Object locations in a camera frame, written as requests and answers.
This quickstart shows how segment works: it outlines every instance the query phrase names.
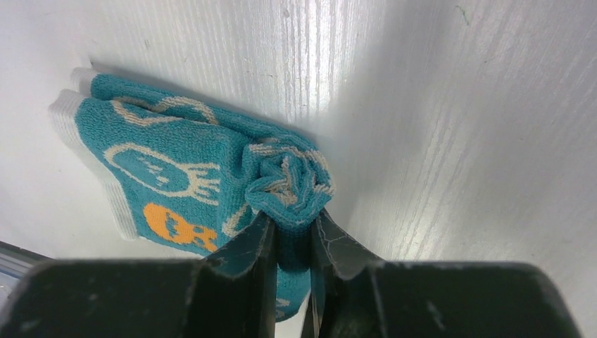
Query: blue washcloth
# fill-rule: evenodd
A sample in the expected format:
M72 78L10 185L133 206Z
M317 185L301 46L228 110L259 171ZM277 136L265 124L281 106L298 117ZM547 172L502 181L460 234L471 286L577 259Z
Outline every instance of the blue washcloth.
M116 76L78 68L73 80L80 93L62 91L50 116L101 179L123 237L207 256L264 211L278 225L284 268L277 320L293 316L310 286L308 227L334 193L317 148L270 123Z

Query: folded towel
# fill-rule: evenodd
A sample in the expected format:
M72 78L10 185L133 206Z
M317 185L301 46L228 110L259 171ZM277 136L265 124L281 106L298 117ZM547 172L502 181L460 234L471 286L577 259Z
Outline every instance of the folded towel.
M116 76L79 68L73 80L80 93L63 90L50 116L101 179L121 235L206 256L264 211L279 228L277 320L293 316L310 284L308 228L334 193L317 148Z

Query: towel fold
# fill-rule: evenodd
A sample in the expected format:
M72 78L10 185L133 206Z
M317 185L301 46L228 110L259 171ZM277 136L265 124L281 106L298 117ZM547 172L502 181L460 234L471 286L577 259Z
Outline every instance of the towel fold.
M264 211L279 229L277 320L309 289L308 228L334 193L302 136L163 90L78 68L50 116L97 174L126 239L207 256Z

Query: white surface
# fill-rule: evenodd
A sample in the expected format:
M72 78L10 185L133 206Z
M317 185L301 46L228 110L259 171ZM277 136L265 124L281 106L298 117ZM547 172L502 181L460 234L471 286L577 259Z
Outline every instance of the white surface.
M184 255L121 240L49 126L93 61L303 130L367 247L536 264L597 336L597 2L296 2L0 1L0 240Z

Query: teal towel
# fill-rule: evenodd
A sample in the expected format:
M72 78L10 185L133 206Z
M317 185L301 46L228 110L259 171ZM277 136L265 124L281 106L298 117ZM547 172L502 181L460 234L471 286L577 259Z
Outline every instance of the teal towel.
M103 182L123 237L207 256L264 211L279 229L277 320L293 316L310 286L308 228L334 193L317 148L116 76L80 68L73 79L80 93L62 91L50 116Z

